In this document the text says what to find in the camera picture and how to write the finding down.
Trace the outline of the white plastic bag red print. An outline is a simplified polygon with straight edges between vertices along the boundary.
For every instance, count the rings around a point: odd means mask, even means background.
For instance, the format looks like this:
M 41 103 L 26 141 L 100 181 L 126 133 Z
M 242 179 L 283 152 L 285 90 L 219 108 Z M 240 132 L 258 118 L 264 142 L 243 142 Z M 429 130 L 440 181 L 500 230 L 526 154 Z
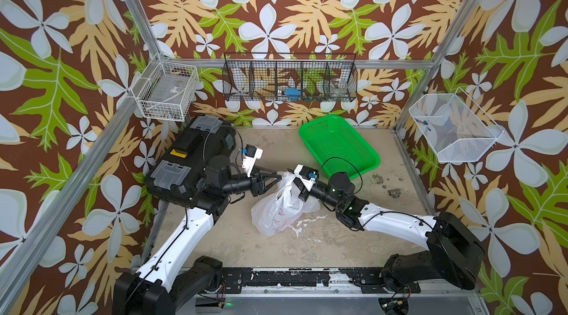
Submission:
M 291 226 L 303 214 L 320 210 L 320 202 L 309 197 L 300 199 L 300 189 L 294 184 L 295 175 L 282 172 L 282 180 L 274 193 L 259 200 L 251 209 L 251 222 L 257 231 L 272 237 Z

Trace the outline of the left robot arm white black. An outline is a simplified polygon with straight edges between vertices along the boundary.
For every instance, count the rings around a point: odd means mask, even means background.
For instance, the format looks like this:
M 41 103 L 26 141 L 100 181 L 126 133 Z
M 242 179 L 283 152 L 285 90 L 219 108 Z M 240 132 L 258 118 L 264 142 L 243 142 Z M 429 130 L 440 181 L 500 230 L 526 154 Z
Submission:
M 202 256 L 185 273 L 180 270 L 223 214 L 231 195 L 264 195 L 282 179 L 276 171 L 254 165 L 232 174 L 224 155 L 209 160 L 203 177 L 203 187 L 183 201 L 183 220 L 166 243 L 137 271 L 119 277 L 113 292 L 113 314 L 176 314 L 198 293 L 220 289 L 223 263 L 219 260 Z

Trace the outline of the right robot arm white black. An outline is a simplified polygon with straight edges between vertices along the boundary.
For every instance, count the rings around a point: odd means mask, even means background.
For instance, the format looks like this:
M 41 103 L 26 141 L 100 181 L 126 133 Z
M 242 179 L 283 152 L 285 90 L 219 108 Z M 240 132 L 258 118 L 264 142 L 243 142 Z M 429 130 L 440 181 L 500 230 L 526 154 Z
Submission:
M 315 170 L 300 165 L 294 172 L 294 184 L 300 199 L 319 200 L 353 232 L 379 232 L 422 247 L 414 254 L 389 257 L 379 276 L 387 290 L 406 290 L 430 279 L 443 279 L 462 290 L 476 287 L 485 250 L 454 214 L 442 211 L 436 216 L 418 216 L 383 208 L 356 196 L 355 186 L 344 172 L 321 183 Z

